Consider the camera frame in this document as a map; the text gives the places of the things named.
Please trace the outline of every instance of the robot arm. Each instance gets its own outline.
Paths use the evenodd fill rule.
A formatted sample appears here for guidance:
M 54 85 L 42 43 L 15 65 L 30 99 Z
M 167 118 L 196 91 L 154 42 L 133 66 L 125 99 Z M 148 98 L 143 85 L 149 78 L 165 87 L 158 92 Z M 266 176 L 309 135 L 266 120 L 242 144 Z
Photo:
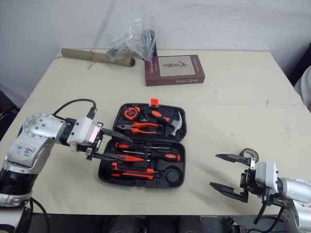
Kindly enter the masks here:
M 20 219 L 55 143 L 68 146 L 74 152 L 85 152 L 86 158 L 91 160 L 93 157 L 105 159 L 97 153 L 104 134 L 132 142 L 123 134 L 94 122 L 95 112 L 93 107 L 86 117 L 78 120 L 46 113 L 26 119 L 0 171 L 0 230 L 1 225 L 14 222 L 12 216 Z
M 243 202 L 248 202 L 248 192 L 262 198 L 262 208 L 254 224 L 258 223 L 266 206 L 276 205 L 281 207 L 278 218 L 283 213 L 282 217 L 288 232 L 311 232 L 311 183 L 309 181 L 279 178 L 275 163 L 256 163 L 259 159 L 258 154 L 251 149 L 244 149 L 240 155 L 218 154 L 216 156 L 249 166 L 241 174 L 240 187 L 243 188 L 243 192 L 240 194 L 235 193 L 232 187 L 212 182 L 210 185 L 225 196 Z

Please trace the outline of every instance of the black tool case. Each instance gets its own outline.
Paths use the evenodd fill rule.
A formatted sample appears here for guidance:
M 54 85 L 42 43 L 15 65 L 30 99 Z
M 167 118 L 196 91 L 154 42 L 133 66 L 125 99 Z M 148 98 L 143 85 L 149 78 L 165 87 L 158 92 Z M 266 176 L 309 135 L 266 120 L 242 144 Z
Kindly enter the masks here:
M 125 111 L 131 108 L 141 109 L 136 115 L 132 114 L 128 119 L 125 117 Z M 179 120 L 179 113 L 182 117 L 181 128 L 176 132 L 175 136 L 171 136 L 173 127 L 153 118 L 152 116 L 146 116 L 144 110 L 160 112 L 165 117 Z M 159 125 L 159 128 L 147 127 L 141 130 L 155 131 L 157 133 L 132 133 L 131 130 L 123 130 L 118 128 L 119 125 L 130 124 L 135 122 L 139 123 L 155 123 Z M 127 185 L 127 186 L 143 186 L 147 188 L 178 188 L 182 185 L 185 177 L 186 167 L 186 151 L 184 146 L 179 143 L 187 132 L 185 111 L 179 107 L 166 106 L 166 105 L 148 105 L 144 103 L 126 103 L 121 106 L 116 120 L 113 125 L 113 130 L 123 133 L 130 137 L 135 145 L 139 145 L 138 149 L 124 149 L 127 151 L 143 152 L 143 153 L 162 153 L 162 154 L 178 154 L 178 162 L 172 162 L 163 160 L 162 158 L 154 158 L 152 155 L 141 155 L 144 159 L 150 159 L 150 161 L 143 162 L 119 162 L 121 166 L 130 167 L 135 170 L 146 170 L 151 168 L 154 171 L 159 172 L 157 177 L 148 179 L 145 177 L 131 177 L 131 176 L 119 176 L 112 175 L 115 171 L 111 169 L 111 162 L 102 160 L 98 176 L 99 178 L 108 183 Z M 116 143 L 120 143 L 115 138 L 112 138 L 106 145 L 105 152 L 115 154 L 127 154 L 132 156 L 140 156 L 139 154 L 125 153 L 121 149 L 116 148 Z M 149 147 L 162 147 L 169 149 L 151 149 Z

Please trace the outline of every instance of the hammer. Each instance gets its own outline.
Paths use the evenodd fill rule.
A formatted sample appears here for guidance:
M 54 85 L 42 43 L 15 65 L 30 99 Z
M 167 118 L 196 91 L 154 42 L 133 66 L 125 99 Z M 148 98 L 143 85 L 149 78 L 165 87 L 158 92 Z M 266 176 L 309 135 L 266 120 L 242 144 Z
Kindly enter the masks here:
M 180 112 L 178 111 L 179 120 L 173 120 L 171 125 L 173 126 L 174 130 L 170 133 L 171 136 L 176 136 L 177 130 L 179 130 L 183 124 L 183 120 L 181 118 Z
M 153 118 L 161 121 L 162 123 L 164 123 L 166 125 L 172 126 L 173 131 L 170 133 L 170 136 L 175 137 L 177 130 L 179 130 L 183 124 L 183 119 L 182 119 L 179 111 L 178 111 L 179 120 L 174 120 L 170 117 L 163 116 L 160 112 L 155 111 L 155 110 L 149 110 L 148 108 L 144 108 L 144 113 L 152 116 Z

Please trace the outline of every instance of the book spine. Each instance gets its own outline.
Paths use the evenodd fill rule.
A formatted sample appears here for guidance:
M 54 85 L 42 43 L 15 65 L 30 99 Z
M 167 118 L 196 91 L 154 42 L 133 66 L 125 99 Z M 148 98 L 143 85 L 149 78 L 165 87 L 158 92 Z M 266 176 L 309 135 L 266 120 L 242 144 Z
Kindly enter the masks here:
M 163 86 L 163 85 L 180 85 L 180 84 L 193 84 L 203 83 L 205 77 L 200 78 L 176 78 L 167 80 L 146 80 L 146 86 Z

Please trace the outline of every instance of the white wall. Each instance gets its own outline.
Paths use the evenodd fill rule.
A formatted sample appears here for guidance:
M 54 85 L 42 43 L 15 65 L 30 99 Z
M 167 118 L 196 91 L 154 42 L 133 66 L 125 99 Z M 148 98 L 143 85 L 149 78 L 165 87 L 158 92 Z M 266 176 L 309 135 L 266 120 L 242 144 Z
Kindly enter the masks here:
M 311 42 L 310 0 L 0 0 L 0 88 L 21 106 L 59 47 L 104 48 L 142 9 L 158 49 L 270 50 L 286 74 Z

